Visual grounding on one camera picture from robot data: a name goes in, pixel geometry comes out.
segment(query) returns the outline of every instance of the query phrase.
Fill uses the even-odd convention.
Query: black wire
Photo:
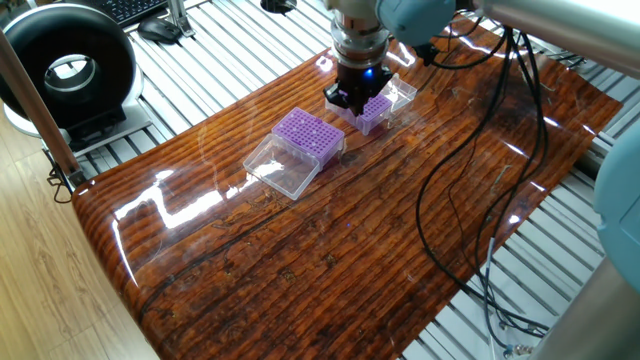
[[[521,34],[518,36],[518,40],[516,41],[516,43],[519,43],[521,36],[522,36]],[[511,68],[511,59],[512,59],[512,57],[511,57],[511,56],[509,56],[509,65],[508,65],[508,67],[509,67],[509,68]],[[503,101],[504,101],[504,99],[506,98],[506,94],[507,94],[507,85],[508,85],[508,84],[509,84],[509,82],[508,82],[508,81],[505,81],[504,86],[503,86],[503,88],[502,88],[502,98],[500,99],[500,102],[498,103],[497,107],[500,107],[500,106],[502,105],[502,102],[503,102]],[[476,138],[475,138],[475,140],[474,140],[474,148],[473,148],[473,150],[472,150],[472,155],[471,155],[471,157],[469,158],[469,160],[467,161],[467,165],[465,165],[465,169],[466,169],[466,167],[468,166],[468,164],[471,162],[471,159],[472,159],[472,157],[473,157],[473,154],[475,153],[475,150],[476,150],[475,148],[476,148],[476,141],[477,141],[477,139],[478,139],[478,138],[476,137]],[[460,216],[459,216],[459,214],[458,214],[458,211],[457,211],[457,209],[456,209],[456,206],[455,206],[455,204],[453,203],[453,199],[452,199],[452,197],[451,197],[451,189],[452,189],[452,188],[453,188],[453,186],[455,186],[455,184],[460,180],[461,176],[462,176],[462,175],[460,175],[460,176],[458,177],[458,179],[456,179],[456,180],[454,181],[454,183],[449,187],[449,202],[451,203],[451,206],[453,207],[453,211],[454,211],[454,214],[455,214],[455,216],[456,216],[456,220],[457,220],[457,224],[458,224],[458,229],[460,230],[460,249],[461,249],[462,255],[463,255],[463,257],[465,258],[465,260],[467,261],[467,263],[468,263],[468,264],[469,264],[473,269],[475,269],[476,275],[481,279],[481,284],[483,284],[482,279],[484,278],[484,275],[480,272],[480,267],[477,265],[477,264],[478,264],[478,261],[476,260],[476,264],[473,264],[473,263],[471,262],[471,260],[469,260],[469,258],[467,257],[467,254],[466,254],[466,251],[465,251],[465,250],[466,250],[466,249],[465,249],[465,248],[466,248],[466,242],[464,241],[464,230],[462,229],[462,223],[461,223],[461,221],[460,221]],[[497,303],[497,301],[495,300],[495,295],[493,294],[493,287],[491,286],[491,283],[488,283],[487,288],[488,288],[488,290],[491,292],[491,293],[489,294],[489,296],[490,296],[490,297],[489,297],[489,299],[490,299],[492,302],[494,302],[494,303],[496,304],[496,306],[495,306],[495,309],[496,309],[496,315],[497,315],[498,319],[501,321],[501,323],[503,323],[505,326],[515,328],[515,329],[517,329],[517,330],[519,330],[519,331],[522,331],[522,332],[524,332],[524,333],[527,333],[527,334],[530,334],[530,335],[534,335],[534,336],[540,337],[540,335],[538,335],[538,334],[533,334],[530,330],[528,330],[528,329],[524,329],[524,328],[522,328],[522,327],[518,326],[518,325],[517,325],[517,324],[516,324],[516,323],[515,323],[515,322],[514,322],[514,321],[513,321],[513,320],[512,320],[508,315],[503,314],[503,313],[502,313],[502,311],[501,311],[501,310],[503,310],[503,308],[502,308],[502,307],[500,307],[500,306],[498,306],[498,303]]]
[[[573,59],[578,58],[578,57],[580,57],[580,56],[576,55],[576,54],[571,54],[569,56],[564,56],[564,57],[561,57],[561,58],[558,58],[558,59],[555,59],[555,60],[556,61],[573,60]]]
[[[508,47],[508,51],[506,52],[507,54],[510,53],[510,45],[507,45]],[[501,94],[501,89],[503,88],[503,84],[507,79],[508,73],[509,73],[509,56],[506,55],[505,56],[505,60],[503,63],[503,67],[502,67],[502,72],[500,74],[500,79],[498,80],[498,86],[496,87],[496,91],[493,95],[492,101],[491,101],[491,105],[489,106],[489,111],[487,112],[485,118],[480,122],[480,124],[476,127],[476,129],[460,144],[456,147],[456,149],[454,149],[451,153],[449,153],[447,156],[445,156],[440,162],[438,162],[438,164],[436,164],[436,166],[431,170],[431,172],[427,175],[427,178],[425,179],[425,181],[423,182],[419,192],[418,192],[418,199],[416,201],[416,226],[418,229],[418,235],[420,237],[420,241],[422,242],[422,245],[424,246],[425,252],[427,253],[427,255],[429,256],[429,258],[431,258],[431,260],[436,264],[436,266],[442,270],[447,276],[449,276],[451,279],[453,279],[456,284],[458,284],[458,286],[460,286],[466,293],[471,294],[476,296],[476,298],[478,299],[482,299],[483,295],[476,291],[475,289],[473,289],[472,287],[470,287],[469,285],[467,285],[464,281],[462,281],[460,278],[458,278],[455,274],[453,274],[444,264],[442,264],[442,262],[440,262],[440,260],[438,260],[438,258],[436,257],[435,253],[433,252],[433,250],[431,250],[431,248],[429,247],[429,245],[427,244],[427,240],[425,238],[424,235],[424,230],[422,228],[422,223],[420,220],[420,207],[422,204],[422,199],[424,197],[424,192],[427,188],[427,186],[429,185],[429,183],[431,182],[431,179],[433,178],[434,174],[445,164],[447,163],[449,160],[451,160],[451,158],[453,158],[457,153],[459,153],[463,148],[465,148],[478,134],[480,134],[480,132],[482,132],[482,130],[484,129],[484,127],[486,126],[486,124],[491,120],[494,111],[493,109],[495,108],[495,105],[498,103],[500,94]],[[494,301],[489,301],[489,305],[491,306],[498,306]],[[520,316],[516,313],[510,312],[506,309],[502,309],[501,310],[503,314],[507,314],[511,317],[513,317],[514,319],[517,319],[519,321],[528,323],[528,324],[532,324],[536,327],[540,327],[540,328],[546,328],[544,325],[529,320],[523,316]]]
[[[440,69],[445,69],[445,70],[464,70],[464,69],[470,69],[474,66],[480,65],[484,62],[486,62],[487,60],[491,59],[493,57],[493,55],[495,55],[498,50],[500,50],[500,48],[502,47],[502,45],[504,44],[504,42],[507,40],[507,35],[506,32],[505,34],[502,35],[502,37],[500,38],[500,41],[498,42],[498,44],[493,48],[493,50],[491,50],[491,52],[489,52],[488,54],[486,54],[485,56],[479,58],[478,60],[472,61],[468,64],[463,64],[463,65],[448,65],[448,64],[441,64],[437,61],[433,61],[431,63],[431,65],[440,68]]]
[[[544,163],[544,161],[545,161],[545,159],[546,159],[546,156],[547,156],[547,152],[548,152],[548,132],[547,132],[547,129],[546,129],[546,125],[545,125],[545,123],[544,123],[544,116],[543,116],[543,113],[542,113],[542,101],[541,101],[541,85],[540,85],[540,78],[539,78],[539,74],[538,74],[538,71],[537,71],[537,65],[536,65],[536,62],[535,62],[535,56],[534,56],[534,53],[533,53],[533,49],[532,49],[532,47],[531,47],[531,43],[529,42],[529,39],[528,39],[528,37],[526,36],[526,34],[523,34],[523,39],[524,39],[524,42],[525,42],[525,46],[527,47],[527,51],[528,51],[528,53],[529,53],[529,58],[530,58],[531,65],[532,65],[532,72],[533,72],[533,75],[534,75],[534,76],[533,76],[533,77],[534,77],[534,80],[533,80],[533,81],[531,80],[531,77],[529,76],[529,72],[528,72],[528,69],[527,69],[527,67],[526,67],[526,64],[525,64],[525,63],[524,63],[524,61],[522,60],[522,56],[520,55],[520,53],[519,53],[518,51],[516,51],[516,58],[518,59],[518,62],[519,62],[519,64],[520,64],[520,67],[521,67],[521,69],[522,69],[522,71],[523,71],[523,73],[524,73],[524,76],[525,76],[525,80],[526,80],[526,82],[527,82],[527,85],[529,86],[529,88],[530,88],[530,90],[531,90],[531,93],[532,93],[532,96],[534,97],[534,101],[535,101],[535,103],[536,103],[536,109],[537,109],[537,124],[538,124],[538,136],[537,136],[537,138],[536,138],[536,145],[534,146],[534,151],[532,152],[532,155],[529,157],[529,159],[528,159],[528,161],[527,161],[526,165],[523,167],[522,172],[520,173],[520,176],[519,176],[518,181],[516,182],[516,184],[515,184],[514,186],[512,186],[508,191],[506,191],[505,193],[503,193],[503,194],[502,194],[502,195],[501,195],[501,196],[500,196],[500,197],[499,197],[499,198],[498,198],[498,199],[497,199],[497,200],[496,200],[496,201],[495,201],[495,202],[494,202],[494,203],[489,207],[489,209],[487,210],[487,212],[486,212],[486,214],[485,214],[485,216],[484,216],[484,218],[483,218],[483,222],[482,222],[482,224],[481,224],[481,226],[480,226],[480,228],[479,228],[479,230],[478,230],[478,235],[477,235],[477,237],[476,237],[476,249],[475,249],[475,250],[476,250],[476,252],[475,252],[475,255],[476,255],[476,266],[478,266],[478,265],[479,265],[479,259],[478,259],[478,244],[479,244],[479,239],[480,239],[480,236],[481,236],[482,231],[483,231],[483,229],[484,229],[485,222],[486,222],[486,221],[487,221],[487,219],[488,219],[488,215],[490,214],[490,212],[492,211],[492,209],[497,205],[497,203],[499,203],[499,201],[500,201],[500,200],[501,200],[501,199],[502,199],[502,198],[503,198],[507,193],[509,193],[509,194],[510,194],[510,196],[509,196],[509,200],[507,201],[507,203],[505,204],[504,208],[502,209],[502,212],[500,213],[500,216],[499,216],[499,218],[498,218],[498,221],[496,222],[496,225],[495,225],[495,228],[494,228],[494,231],[493,231],[493,234],[492,234],[492,238],[493,238],[493,240],[492,240],[492,241],[495,241],[495,237],[497,236],[497,232],[498,232],[498,230],[499,230],[499,228],[500,228],[500,224],[502,224],[502,220],[504,219],[504,216],[505,216],[505,214],[506,214],[506,211],[507,211],[507,209],[509,208],[509,206],[510,206],[511,202],[513,201],[513,198],[515,197],[515,194],[517,193],[517,189],[518,189],[518,187],[519,187],[522,183],[524,183],[524,181],[526,180],[526,178],[528,178],[529,176],[531,176],[534,172],[536,172],[536,171],[540,168],[540,166]],[[528,171],[529,167],[531,166],[531,164],[532,164],[533,160],[534,160],[534,159],[536,158],[536,156],[537,156],[537,153],[538,153],[538,151],[539,151],[539,147],[540,147],[540,143],[541,143],[541,142],[543,142],[543,143],[544,143],[544,145],[543,145],[543,146],[544,146],[544,149],[543,149],[542,159],[541,159],[540,163],[538,164],[538,166],[536,167],[536,169],[534,169],[534,171],[532,171],[530,174],[528,174],[528,175],[527,175],[527,171]],[[494,339],[496,339],[496,337],[493,335],[493,329],[492,329],[492,326],[491,326],[491,323],[490,323],[490,320],[489,320],[489,315],[488,315],[488,311],[489,311],[489,310],[488,310],[488,300],[489,300],[489,294],[488,294],[488,293],[489,293],[489,286],[490,286],[490,284],[489,284],[489,280],[488,280],[488,279],[489,279],[489,275],[490,275],[490,273],[489,273],[489,269],[490,269],[490,264],[489,264],[489,262],[490,262],[490,261],[491,261],[491,254],[489,254],[489,255],[488,255],[488,257],[487,257],[487,267],[486,267],[486,272],[485,272],[485,275],[484,275],[484,279],[482,278],[482,276],[480,276],[480,280],[481,280],[481,283],[482,283],[482,285],[483,285],[483,290],[484,290],[485,318],[486,318],[486,321],[487,321],[487,325],[488,325],[488,327],[489,327],[489,332],[490,332],[490,333],[492,333],[492,337],[493,337]],[[496,308],[496,312],[497,312],[497,314],[498,314],[498,317],[500,318],[500,309]],[[529,329],[523,329],[523,328],[521,328],[520,326],[518,326],[518,325],[517,325],[517,324],[516,324],[516,323],[515,323],[511,318],[509,318],[508,316],[507,316],[506,318],[509,320],[509,323],[511,323],[511,324],[506,323],[505,325],[507,325],[507,326],[511,326],[511,327],[513,327],[513,328],[516,328],[516,329],[518,329],[518,330],[520,330],[520,331],[523,331],[523,332],[525,332],[525,333],[527,333],[527,334],[529,334],[529,335],[532,335],[532,336],[536,336],[536,337],[541,337],[541,336],[543,336],[543,335],[541,335],[541,334],[537,334],[537,333],[535,333],[534,331],[531,331],[531,330],[529,330]],[[498,345],[500,345],[500,346],[502,346],[502,345],[503,345],[503,343],[501,344],[501,342],[499,342],[497,339],[496,339],[496,343],[498,343]]]
[[[505,28],[505,34],[504,36],[501,38],[500,43],[498,44],[498,46],[496,46],[496,48],[494,49],[494,51],[491,52],[491,56],[493,56],[502,46],[502,44],[504,44],[504,41],[506,41],[506,36],[512,36],[512,31],[508,28]],[[472,140],[474,140],[479,134],[480,132],[483,130],[483,128],[486,126],[486,124],[488,123],[488,121],[492,118],[493,116],[493,112],[495,109],[496,104],[498,103],[498,99],[499,96],[501,94],[501,90],[505,88],[506,86],[506,79],[508,77],[508,70],[509,70],[509,65],[511,63],[511,46],[508,44],[508,51],[505,52],[505,61],[503,63],[503,69],[502,69],[502,73],[500,75],[500,79],[498,81],[498,87],[496,88],[496,92],[494,93],[493,99],[492,99],[492,103],[489,107],[489,111],[487,112],[487,115],[485,116],[485,118],[483,119],[483,121],[478,125],[478,127],[472,132],[472,134],[469,135],[469,137],[467,137],[467,139],[465,139],[462,144],[460,144],[456,149],[454,149],[454,151],[452,151],[450,154],[448,154],[447,156],[445,156],[445,158],[443,160],[441,160],[438,164],[436,164],[436,166],[434,167],[434,169],[432,169],[432,171],[429,173],[429,175],[427,176],[427,178],[425,179],[424,183],[422,184],[422,187],[420,189],[420,192],[418,194],[418,200],[416,203],[416,224],[417,224],[417,228],[418,228],[418,234],[420,236],[420,240],[424,246],[425,252],[427,253],[427,255],[434,261],[434,263],[436,264],[436,266],[438,266],[438,268],[440,268],[440,270],[442,270],[443,272],[445,272],[445,274],[447,274],[447,276],[449,276],[450,278],[452,278],[465,292],[467,292],[470,295],[474,295],[476,296],[478,299],[483,299],[484,296],[482,294],[480,294],[480,292],[476,291],[475,289],[471,288],[469,285],[467,285],[464,281],[462,281],[460,278],[458,278],[457,276],[455,276],[455,274],[453,274],[446,266],[444,266],[444,264],[442,264],[437,257],[435,256],[433,250],[431,250],[431,248],[429,247],[429,245],[427,244],[425,235],[424,235],[424,231],[422,229],[422,224],[420,221],[420,207],[421,207],[421,203],[422,203],[422,198],[424,196],[424,192],[429,184],[429,182],[431,181],[431,179],[433,178],[434,174],[446,163],[448,162],[451,158],[453,158],[457,153],[459,153],[463,148],[465,148]],[[466,66],[458,66],[457,68],[467,68],[469,67],[469,65]],[[515,324],[515,322],[513,322],[512,319],[516,319],[519,320],[523,323],[527,323],[530,324],[532,326],[535,326],[538,329],[544,329],[544,330],[548,330],[548,327],[546,327],[545,325],[535,322],[533,320],[527,319],[523,316],[520,316],[516,313],[513,313],[511,311],[508,311],[504,308],[502,308],[501,306],[499,306],[495,300],[494,297],[492,296],[491,299],[488,299],[488,304],[491,305],[492,307],[494,307],[496,309],[496,311],[499,311],[501,313],[501,315],[503,316],[508,316],[509,321],[513,324],[513,326],[517,326],[517,324]]]
[[[484,20],[484,18],[481,16],[481,17],[478,18],[478,20],[476,20],[475,24],[473,24],[473,27],[471,29],[469,29],[469,31],[467,31],[465,33],[462,33],[462,34],[453,35],[453,36],[451,36],[451,38],[452,39],[459,39],[461,37],[465,37],[465,36],[471,35],[474,31],[476,31],[478,29],[478,26],[480,26],[480,23],[482,22],[482,20]],[[451,34],[451,32],[452,32],[451,31],[451,25],[452,25],[452,23],[449,23],[449,25],[448,25],[449,26],[449,35],[452,35]],[[446,38],[450,37],[449,35],[437,34],[437,35],[434,35],[433,37],[437,37],[437,38],[440,38],[440,39],[446,39]]]
[[[580,59],[578,59],[578,61],[572,63],[571,65],[568,66],[569,69],[573,69],[574,67],[582,64],[584,62],[584,58],[581,57]]]
[[[467,252],[465,251],[464,229],[462,228],[462,221],[460,220],[460,215],[458,214],[458,209],[456,208],[456,204],[453,202],[453,196],[451,192],[453,191],[453,188],[458,184],[458,182],[460,182],[460,180],[462,179],[462,175],[464,175],[465,171],[467,170],[467,167],[469,167],[469,165],[471,164],[471,161],[473,160],[473,156],[476,153],[477,145],[478,145],[478,136],[476,136],[473,140],[473,147],[471,148],[471,154],[469,155],[469,159],[467,160],[467,163],[462,168],[460,175],[458,175],[458,177],[453,181],[453,183],[449,185],[449,190],[447,191],[447,197],[449,198],[449,203],[453,208],[453,214],[456,216],[456,221],[458,223],[458,230],[460,230],[460,250],[462,252],[462,256],[464,256],[465,260],[469,265],[472,265],[472,264],[471,264],[471,260],[469,260],[469,258],[467,257]]]
[[[49,183],[49,185],[51,185],[51,187],[56,188],[56,193],[53,195],[53,201],[57,202],[58,204],[68,204],[71,202],[70,197],[69,197],[69,200],[58,199],[58,195],[60,194],[60,188],[61,187],[66,188],[66,186],[64,186],[64,182],[62,181],[61,176],[62,175],[60,175],[56,170],[56,168],[54,167],[53,169],[51,169],[51,171],[49,171],[49,177],[47,178],[47,182]]]

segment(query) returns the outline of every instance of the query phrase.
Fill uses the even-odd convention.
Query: black keyboard
[[[167,7],[167,0],[66,0],[98,9],[120,27],[129,26]]]

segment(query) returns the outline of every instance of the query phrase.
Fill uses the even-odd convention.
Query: wooden table
[[[447,62],[466,63],[496,41],[486,32],[473,47],[454,40]],[[397,44],[391,52],[391,69],[424,90],[367,137],[324,109],[321,90],[335,76],[324,54],[76,190],[87,238],[162,358],[388,359],[458,290],[425,255],[415,202],[428,172],[484,115],[502,59],[451,72],[423,67]],[[540,67],[549,157],[519,191],[499,243],[620,109],[564,66]],[[515,66],[508,93],[464,175],[471,149],[436,174],[424,199],[430,246],[464,279],[472,269],[463,251],[473,253],[482,213],[533,148],[535,107]],[[296,106],[345,131],[347,146],[294,202],[242,162]]]

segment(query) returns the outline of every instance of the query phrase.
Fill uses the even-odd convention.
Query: black computer mouse
[[[180,29],[167,20],[149,18],[138,25],[138,34],[144,39],[175,44],[180,38]]]

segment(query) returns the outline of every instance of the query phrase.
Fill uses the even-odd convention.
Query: wooden pole
[[[60,165],[65,175],[68,177],[80,170],[78,161],[73,156],[69,145],[64,141],[49,109],[42,101],[38,90],[31,82],[27,71],[2,30],[0,30],[0,75],[36,126],[42,140],[49,147],[53,159]]]

